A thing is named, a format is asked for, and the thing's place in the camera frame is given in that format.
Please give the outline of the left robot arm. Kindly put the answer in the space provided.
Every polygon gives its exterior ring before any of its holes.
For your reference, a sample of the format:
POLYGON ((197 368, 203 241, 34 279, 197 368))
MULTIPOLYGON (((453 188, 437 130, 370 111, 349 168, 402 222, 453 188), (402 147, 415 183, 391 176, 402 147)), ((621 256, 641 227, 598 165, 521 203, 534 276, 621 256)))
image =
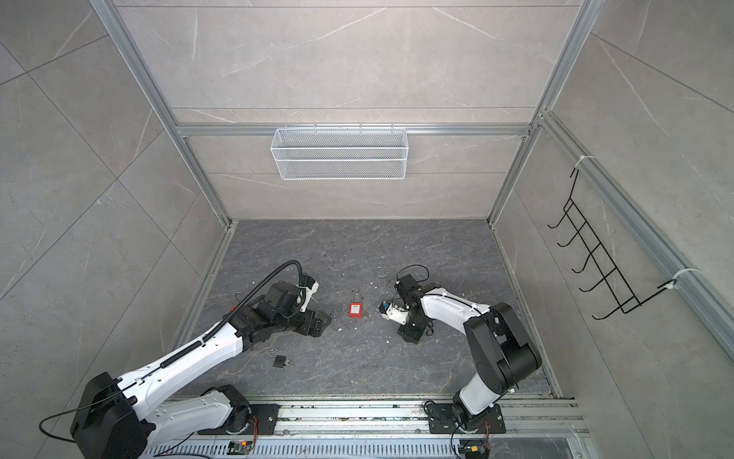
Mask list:
POLYGON ((256 428, 247 398, 231 384, 187 401, 170 397, 220 363, 276 333, 318 338, 331 317, 308 305, 318 282, 298 261, 269 273, 204 334, 153 363, 113 378, 103 372, 86 384, 67 442, 85 458, 138 458, 147 449, 184 434, 256 428))

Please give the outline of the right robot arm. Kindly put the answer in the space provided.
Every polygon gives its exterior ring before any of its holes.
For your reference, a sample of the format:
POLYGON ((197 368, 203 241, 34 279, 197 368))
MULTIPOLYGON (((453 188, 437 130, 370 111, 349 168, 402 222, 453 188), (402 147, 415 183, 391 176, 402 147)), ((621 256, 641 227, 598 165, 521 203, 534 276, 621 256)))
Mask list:
POLYGON ((380 313, 399 325, 405 342, 419 343, 433 333, 436 321, 442 322, 466 337, 475 366, 475 374, 451 404, 425 406, 433 423, 430 430, 503 433, 498 402, 542 366, 541 354, 516 311, 504 302, 480 304, 436 284, 422 285, 412 275, 398 277, 395 288, 401 302, 380 306, 380 313))

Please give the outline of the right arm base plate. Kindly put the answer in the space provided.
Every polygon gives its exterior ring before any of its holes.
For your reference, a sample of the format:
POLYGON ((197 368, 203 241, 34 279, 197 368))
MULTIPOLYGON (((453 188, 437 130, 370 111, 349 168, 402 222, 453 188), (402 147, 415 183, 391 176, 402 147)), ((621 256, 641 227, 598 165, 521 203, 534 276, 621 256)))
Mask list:
POLYGON ((501 407, 494 405, 480 414, 472 415, 458 403, 438 404, 426 401, 422 404, 432 434, 449 434, 454 430, 468 433, 504 434, 507 432, 501 407))

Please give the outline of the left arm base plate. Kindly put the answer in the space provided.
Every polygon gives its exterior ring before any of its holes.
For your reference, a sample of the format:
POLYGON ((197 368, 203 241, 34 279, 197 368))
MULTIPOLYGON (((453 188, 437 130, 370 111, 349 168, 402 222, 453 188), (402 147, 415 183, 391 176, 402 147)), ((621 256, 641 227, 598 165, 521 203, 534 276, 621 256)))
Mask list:
POLYGON ((235 410, 219 428, 198 430, 198 435, 273 435, 281 405, 250 405, 248 410, 235 410))

